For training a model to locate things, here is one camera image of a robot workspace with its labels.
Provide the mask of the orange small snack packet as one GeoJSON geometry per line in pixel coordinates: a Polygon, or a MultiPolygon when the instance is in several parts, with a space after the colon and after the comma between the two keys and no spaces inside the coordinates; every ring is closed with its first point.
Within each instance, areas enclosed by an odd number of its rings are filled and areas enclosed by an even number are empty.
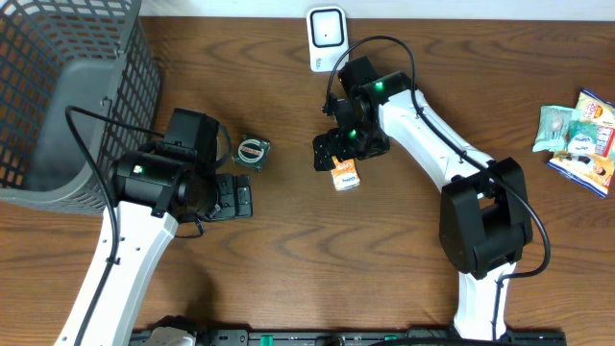
{"type": "Polygon", "coordinates": [[[360,185],[360,177],[357,173],[353,159],[340,161],[333,157],[334,169],[331,171],[332,182],[336,191],[344,191],[360,185]]]}

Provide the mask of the dark green round-logo packet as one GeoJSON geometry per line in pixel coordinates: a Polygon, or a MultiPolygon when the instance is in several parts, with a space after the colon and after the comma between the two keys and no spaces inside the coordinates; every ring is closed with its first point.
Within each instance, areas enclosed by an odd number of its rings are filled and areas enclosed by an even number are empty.
{"type": "Polygon", "coordinates": [[[258,136],[243,135],[234,151],[233,160],[241,166],[261,171],[270,149],[269,140],[258,136]]]}

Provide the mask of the light green snack packet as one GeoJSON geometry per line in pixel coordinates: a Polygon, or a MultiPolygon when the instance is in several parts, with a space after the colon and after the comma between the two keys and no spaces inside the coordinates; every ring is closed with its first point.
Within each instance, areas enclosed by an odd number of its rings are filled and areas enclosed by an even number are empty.
{"type": "Polygon", "coordinates": [[[569,126],[572,121],[579,120],[577,109],[542,106],[540,109],[539,128],[532,146],[533,152],[562,151],[567,143],[569,126]]]}

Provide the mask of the teal small snack packet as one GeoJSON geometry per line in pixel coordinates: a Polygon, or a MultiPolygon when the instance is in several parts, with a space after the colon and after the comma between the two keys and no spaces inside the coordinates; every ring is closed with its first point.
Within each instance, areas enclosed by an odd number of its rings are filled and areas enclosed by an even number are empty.
{"type": "Polygon", "coordinates": [[[591,122],[574,121],[569,125],[567,151],[572,154],[594,154],[598,126],[591,122]]]}

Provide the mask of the large beige snack bag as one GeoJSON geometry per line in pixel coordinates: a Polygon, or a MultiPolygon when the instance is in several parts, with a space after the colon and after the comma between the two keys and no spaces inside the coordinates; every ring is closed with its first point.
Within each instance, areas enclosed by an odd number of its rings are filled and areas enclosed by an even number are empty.
{"type": "Polygon", "coordinates": [[[598,126],[596,152],[569,153],[567,136],[565,148],[555,152],[547,165],[604,198],[614,178],[614,104],[583,88],[575,109],[580,111],[580,118],[576,121],[591,122],[598,126]]]}

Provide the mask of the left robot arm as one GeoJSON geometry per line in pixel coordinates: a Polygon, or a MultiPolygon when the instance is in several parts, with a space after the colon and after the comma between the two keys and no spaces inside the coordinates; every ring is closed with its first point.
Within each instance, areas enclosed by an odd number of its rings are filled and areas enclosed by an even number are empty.
{"type": "Polygon", "coordinates": [[[253,214],[247,175],[220,172],[229,159],[218,140],[230,136],[216,119],[175,109],[164,134],[129,151],[102,173],[73,121],[86,110],[69,106],[65,118],[107,205],[85,280],[57,339],[60,345],[126,345],[153,273],[180,225],[248,218],[253,214]]]}

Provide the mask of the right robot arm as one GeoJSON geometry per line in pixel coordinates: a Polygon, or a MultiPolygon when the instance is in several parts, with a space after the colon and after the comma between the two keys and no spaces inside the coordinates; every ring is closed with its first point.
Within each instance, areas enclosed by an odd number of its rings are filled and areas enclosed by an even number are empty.
{"type": "Polygon", "coordinates": [[[521,166],[495,161],[465,141],[402,71],[381,76],[361,57],[337,77],[346,96],[327,99],[324,112],[337,126],[313,140],[315,169],[383,155],[397,141],[440,193],[439,240],[459,273],[456,333],[502,340],[507,276],[533,236],[521,166]]]}

